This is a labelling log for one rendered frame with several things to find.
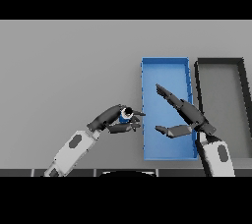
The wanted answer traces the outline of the blue pipe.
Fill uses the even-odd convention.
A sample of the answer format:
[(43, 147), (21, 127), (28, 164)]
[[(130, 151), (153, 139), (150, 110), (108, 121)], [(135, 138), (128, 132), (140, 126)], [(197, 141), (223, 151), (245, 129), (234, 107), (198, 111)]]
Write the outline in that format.
[(133, 117), (133, 109), (131, 107), (125, 107), (124, 109), (121, 110), (119, 122), (121, 124), (126, 124), (131, 120), (132, 117)]

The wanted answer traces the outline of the dark grey bin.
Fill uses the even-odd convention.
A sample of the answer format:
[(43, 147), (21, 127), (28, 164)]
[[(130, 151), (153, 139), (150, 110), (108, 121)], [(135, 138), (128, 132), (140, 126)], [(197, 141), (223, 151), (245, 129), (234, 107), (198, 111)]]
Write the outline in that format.
[(252, 91), (243, 58), (198, 58), (194, 64), (199, 108), (216, 127), (231, 158), (252, 158)]

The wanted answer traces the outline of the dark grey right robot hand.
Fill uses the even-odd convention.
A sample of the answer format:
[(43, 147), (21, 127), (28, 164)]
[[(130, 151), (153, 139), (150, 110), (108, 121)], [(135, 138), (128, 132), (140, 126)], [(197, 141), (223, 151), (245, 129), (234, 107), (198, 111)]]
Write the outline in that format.
[(174, 126), (171, 128), (156, 126), (156, 130), (168, 138), (174, 139), (190, 135), (193, 131), (205, 133), (212, 136), (216, 128), (210, 124), (202, 112), (192, 103), (179, 99), (172, 92), (157, 84), (157, 93), (162, 96), (182, 117), (186, 125)]

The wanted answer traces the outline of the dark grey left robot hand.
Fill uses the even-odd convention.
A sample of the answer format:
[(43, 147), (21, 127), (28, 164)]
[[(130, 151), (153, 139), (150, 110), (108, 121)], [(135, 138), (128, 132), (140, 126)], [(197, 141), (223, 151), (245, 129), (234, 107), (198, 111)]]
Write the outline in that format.
[(133, 117), (128, 123), (121, 124), (119, 122), (121, 110), (125, 107), (129, 106), (118, 104), (106, 109), (87, 124), (88, 129), (93, 133), (95, 131), (103, 131), (108, 129), (111, 134), (118, 134), (126, 133), (131, 130), (135, 131), (137, 128), (140, 128), (140, 120), (138, 116), (145, 116), (145, 113), (140, 111), (133, 110)]

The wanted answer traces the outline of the blue bin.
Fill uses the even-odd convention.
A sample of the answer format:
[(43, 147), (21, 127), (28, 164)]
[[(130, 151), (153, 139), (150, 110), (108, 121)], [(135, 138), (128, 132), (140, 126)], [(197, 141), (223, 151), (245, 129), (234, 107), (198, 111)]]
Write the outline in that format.
[(142, 68), (142, 127), (144, 159), (197, 160), (196, 132), (170, 139), (156, 130), (156, 126), (171, 128), (185, 125), (182, 117), (157, 94), (156, 84), (171, 91), (178, 98), (193, 102), (189, 59), (187, 57), (143, 57)]

